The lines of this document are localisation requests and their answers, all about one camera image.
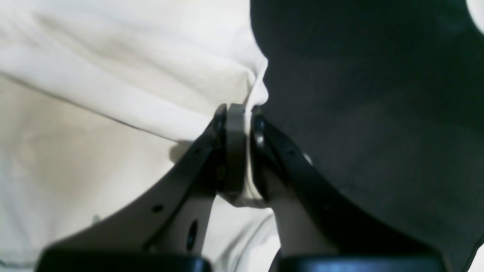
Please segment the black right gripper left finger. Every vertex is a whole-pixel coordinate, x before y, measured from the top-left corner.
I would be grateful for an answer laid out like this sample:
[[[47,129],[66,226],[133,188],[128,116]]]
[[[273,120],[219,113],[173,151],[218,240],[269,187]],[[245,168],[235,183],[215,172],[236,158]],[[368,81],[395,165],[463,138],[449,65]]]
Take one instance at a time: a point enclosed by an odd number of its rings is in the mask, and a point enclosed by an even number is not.
[[[38,272],[210,272],[202,257],[213,201],[244,185],[244,106],[220,105],[152,188],[114,215],[46,248]]]

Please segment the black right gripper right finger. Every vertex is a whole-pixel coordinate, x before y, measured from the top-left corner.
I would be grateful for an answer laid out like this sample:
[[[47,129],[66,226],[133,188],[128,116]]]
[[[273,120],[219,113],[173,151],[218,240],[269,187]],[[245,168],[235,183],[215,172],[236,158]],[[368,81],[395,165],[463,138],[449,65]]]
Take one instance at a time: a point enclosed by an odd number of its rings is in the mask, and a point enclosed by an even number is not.
[[[447,272],[440,253],[352,203],[297,145],[252,112],[253,181],[273,210],[279,272]]]

